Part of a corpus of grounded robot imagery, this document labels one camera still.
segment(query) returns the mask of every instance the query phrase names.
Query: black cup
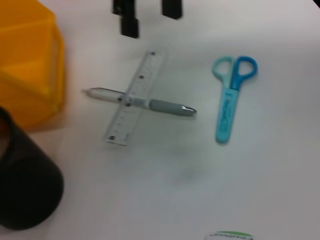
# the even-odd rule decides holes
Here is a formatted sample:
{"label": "black cup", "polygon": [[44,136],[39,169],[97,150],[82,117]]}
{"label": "black cup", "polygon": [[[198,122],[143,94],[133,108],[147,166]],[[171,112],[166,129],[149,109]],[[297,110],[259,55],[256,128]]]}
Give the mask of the black cup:
{"label": "black cup", "polygon": [[63,190],[59,168],[0,107],[0,225],[24,230],[42,223]]}

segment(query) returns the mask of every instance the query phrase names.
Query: scissor blade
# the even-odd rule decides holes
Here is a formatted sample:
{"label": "scissor blade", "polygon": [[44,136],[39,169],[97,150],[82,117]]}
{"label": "scissor blade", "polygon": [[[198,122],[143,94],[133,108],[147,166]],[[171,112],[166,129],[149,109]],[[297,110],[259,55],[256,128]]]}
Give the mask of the scissor blade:
{"label": "scissor blade", "polygon": [[218,143],[225,144],[229,141],[237,108],[238,95],[239,91],[237,90],[223,88],[215,133],[215,140]]}

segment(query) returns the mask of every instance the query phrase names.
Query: ruler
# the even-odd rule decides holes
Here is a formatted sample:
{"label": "ruler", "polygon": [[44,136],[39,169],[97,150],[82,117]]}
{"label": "ruler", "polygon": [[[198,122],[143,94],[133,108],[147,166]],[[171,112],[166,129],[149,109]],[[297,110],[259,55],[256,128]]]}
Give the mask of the ruler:
{"label": "ruler", "polygon": [[104,141],[124,146],[128,144],[143,110],[131,105],[131,101],[133,98],[149,100],[165,56],[164,52],[147,51],[103,137]]}

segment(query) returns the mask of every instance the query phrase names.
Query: silver pen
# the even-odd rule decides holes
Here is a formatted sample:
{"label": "silver pen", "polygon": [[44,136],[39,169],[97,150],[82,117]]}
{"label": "silver pen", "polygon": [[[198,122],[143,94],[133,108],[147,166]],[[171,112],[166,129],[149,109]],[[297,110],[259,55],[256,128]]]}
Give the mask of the silver pen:
{"label": "silver pen", "polygon": [[[94,87],[82,90],[86,95],[94,99],[101,99],[104,101],[120,103],[123,101],[124,92],[115,91],[102,87]],[[136,107],[142,107],[150,109],[156,112],[162,112],[167,114],[174,114],[179,116],[194,116],[197,111],[191,107],[185,106],[183,104],[172,103],[168,101],[156,100],[156,99],[141,99],[137,97],[129,97],[128,103]]]}

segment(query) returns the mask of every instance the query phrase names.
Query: pen grip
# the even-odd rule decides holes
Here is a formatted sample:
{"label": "pen grip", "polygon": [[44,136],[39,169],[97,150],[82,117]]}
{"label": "pen grip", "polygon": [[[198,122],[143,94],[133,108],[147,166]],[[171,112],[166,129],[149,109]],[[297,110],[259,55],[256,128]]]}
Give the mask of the pen grip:
{"label": "pen grip", "polygon": [[239,92],[237,90],[223,88],[215,133],[215,140],[218,143],[225,144],[229,141],[238,95]]}
{"label": "pen grip", "polygon": [[180,115],[180,116],[193,115],[192,112],[184,110],[183,105],[181,104],[176,104],[168,101],[155,100],[155,99],[150,100],[149,109],[156,112],[162,112],[162,113],[174,114],[174,115]]}

